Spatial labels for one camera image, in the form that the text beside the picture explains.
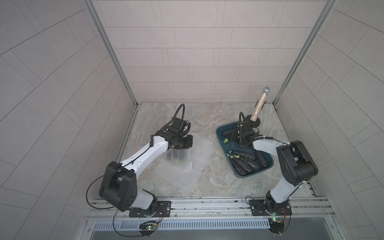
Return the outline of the teal plastic bin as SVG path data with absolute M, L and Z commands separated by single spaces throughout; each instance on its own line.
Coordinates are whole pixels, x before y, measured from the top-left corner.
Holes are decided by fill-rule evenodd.
M 221 127 L 218 127 L 216 130 L 217 138 L 220 142 L 220 146 L 222 147 L 224 153 L 226 154 L 226 159 L 228 160 L 235 176 L 238 178 L 246 178 L 259 173 L 262 173 L 266 170 L 269 170 L 274 165 L 274 160 L 270 154 L 267 154 L 262 151 L 257 151 L 250 147 L 240 146 L 238 143 L 231 140 L 231 136 L 223 137 L 222 132 L 228 129 L 237 128 L 237 123 L 227 124 Z M 244 151 L 254 154 L 256 156 L 255 161 L 251 161 L 249 159 L 234 156 L 232 151 Z

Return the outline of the clear zip-top bag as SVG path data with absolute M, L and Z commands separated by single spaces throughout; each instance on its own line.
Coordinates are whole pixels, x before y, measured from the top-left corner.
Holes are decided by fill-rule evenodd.
M 159 165 L 154 173 L 165 182 L 177 188 L 183 194 L 189 194 L 197 184 L 204 168 L 211 158 L 215 149 L 214 143 L 193 134 L 193 145 L 190 149 L 181 150 L 184 152 L 184 162 L 180 167 L 171 165 L 171 153 L 175 149 L 168 150 L 160 155 Z

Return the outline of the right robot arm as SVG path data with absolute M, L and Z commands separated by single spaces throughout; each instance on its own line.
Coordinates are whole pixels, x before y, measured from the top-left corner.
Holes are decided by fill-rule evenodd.
M 289 201 L 298 187 L 318 174 L 318 167 L 305 145 L 299 141 L 281 142 L 273 137 L 256 134 L 256 122 L 240 115 L 238 133 L 240 144 L 276 156 L 279 159 L 282 177 L 277 185 L 267 192 L 265 206 L 272 213 Z

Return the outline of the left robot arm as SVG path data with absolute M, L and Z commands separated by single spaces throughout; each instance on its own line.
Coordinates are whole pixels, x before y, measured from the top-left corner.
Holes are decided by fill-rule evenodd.
M 137 179 L 161 154 L 170 149 L 190 149 L 193 136 L 189 134 L 191 123 L 174 118 L 166 126 L 150 136 L 150 141 L 128 159 L 107 165 L 99 197 L 121 212 L 137 210 L 151 216 L 157 208 L 157 197 L 145 190 L 139 191 Z

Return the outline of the eggplant at bin back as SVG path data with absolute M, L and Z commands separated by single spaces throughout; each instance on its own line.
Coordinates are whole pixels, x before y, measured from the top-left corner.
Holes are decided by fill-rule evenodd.
M 231 136 L 233 133 L 237 134 L 238 133 L 238 129 L 237 128 L 233 128 L 233 129 L 228 129 L 226 131 L 223 131 L 222 132 L 222 136 L 223 137 L 228 137 L 228 136 Z

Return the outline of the eggplant at bin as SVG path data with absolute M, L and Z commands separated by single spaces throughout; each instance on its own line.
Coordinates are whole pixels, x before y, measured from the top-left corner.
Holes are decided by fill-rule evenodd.
M 232 154 L 234 154 L 234 156 L 243 157 L 243 158 L 249 159 L 251 161 L 256 160 L 256 156 L 254 154 L 249 153 L 249 152 L 236 151 L 235 150 L 235 151 L 232 151 Z
M 237 128 L 233 128 L 233 129 L 228 129 L 226 131 L 223 131 L 222 132 L 222 136 L 223 137 L 228 137 L 228 136 L 231 136 L 233 133 L 237 134 L 238 133 L 238 129 Z

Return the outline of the eggplant at bin front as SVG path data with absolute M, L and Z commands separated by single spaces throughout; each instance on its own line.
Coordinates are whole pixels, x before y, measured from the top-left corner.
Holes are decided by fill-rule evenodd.
M 243 157 L 243 158 L 249 159 L 251 161 L 256 160 L 256 156 L 254 154 L 249 153 L 249 152 L 236 151 L 235 150 L 235 151 L 232 151 L 232 154 L 234 154 L 234 156 Z

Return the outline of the right controller board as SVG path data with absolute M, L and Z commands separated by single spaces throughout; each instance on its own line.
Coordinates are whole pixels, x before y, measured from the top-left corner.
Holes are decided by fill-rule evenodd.
M 284 218 L 269 218 L 270 232 L 273 234 L 282 234 L 285 231 L 286 224 Z

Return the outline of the controller board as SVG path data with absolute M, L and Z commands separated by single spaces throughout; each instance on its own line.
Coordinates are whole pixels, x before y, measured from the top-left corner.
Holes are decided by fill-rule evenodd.
M 158 229 L 159 223 L 157 221 L 147 221 L 139 226 L 139 233 L 142 236 L 150 236 Z
M 282 234 L 285 231 L 286 224 L 284 218 L 269 218 L 270 232 L 273 234 Z

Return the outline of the left controller board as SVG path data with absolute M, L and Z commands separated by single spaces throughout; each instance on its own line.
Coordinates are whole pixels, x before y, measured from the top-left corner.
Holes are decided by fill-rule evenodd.
M 157 221 L 147 221 L 139 226 L 139 233 L 142 236 L 150 236 L 158 229 L 159 223 Z

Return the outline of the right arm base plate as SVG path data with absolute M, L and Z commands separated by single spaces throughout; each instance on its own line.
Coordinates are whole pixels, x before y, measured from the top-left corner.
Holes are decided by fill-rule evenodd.
M 291 216 L 292 207 L 289 201 L 275 203 L 273 199 L 248 200 L 253 216 Z

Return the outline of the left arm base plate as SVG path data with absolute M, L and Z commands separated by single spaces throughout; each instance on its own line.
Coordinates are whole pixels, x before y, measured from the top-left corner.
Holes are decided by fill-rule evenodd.
M 156 201 L 147 209 L 131 208 L 129 212 L 130 218 L 167 218 L 170 216 L 172 202 L 171 201 Z

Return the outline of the aluminium mounting rail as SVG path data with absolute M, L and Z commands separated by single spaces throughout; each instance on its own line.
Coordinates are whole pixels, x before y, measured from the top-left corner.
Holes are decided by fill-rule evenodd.
M 96 210 L 86 213 L 85 220 L 184 220 L 184 219 L 242 219 L 272 218 L 266 211 L 263 198 L 219 198 L 219 197 L 169 197 L 159 198 L 158 208 L 152 215 L 138 210 L 119 212 L 106 201 L 94 200 Z M 275 217 L 305 218 L 334 217 L 335 212 L 326 197 L 291 198 Z

